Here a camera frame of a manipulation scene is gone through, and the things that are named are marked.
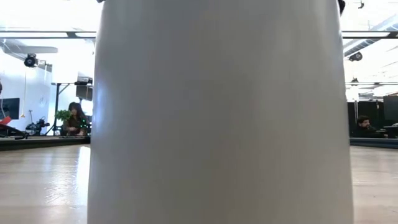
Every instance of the green plant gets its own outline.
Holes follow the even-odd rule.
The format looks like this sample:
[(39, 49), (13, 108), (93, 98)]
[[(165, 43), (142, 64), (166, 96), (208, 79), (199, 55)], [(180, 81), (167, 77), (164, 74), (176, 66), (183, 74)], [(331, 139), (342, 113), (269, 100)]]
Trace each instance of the green plant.
[(55, 113), (55, 118), (60, 119), (61, 121), (69, 120), (72, 114), (68, 110), (60, 110)]

